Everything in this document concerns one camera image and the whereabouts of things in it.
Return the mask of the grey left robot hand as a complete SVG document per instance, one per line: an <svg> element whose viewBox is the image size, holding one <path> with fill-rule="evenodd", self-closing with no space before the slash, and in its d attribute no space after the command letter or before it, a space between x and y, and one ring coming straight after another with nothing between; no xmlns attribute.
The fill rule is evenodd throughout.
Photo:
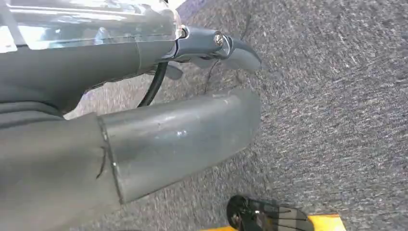
<svg viewBox="0 0 408 231"><path fill-rule="evenodd" d="M177 63L262 67L165 0L0 3L0 228L64 231L245 149L260 99L234 89L152 105Z"/></svg>

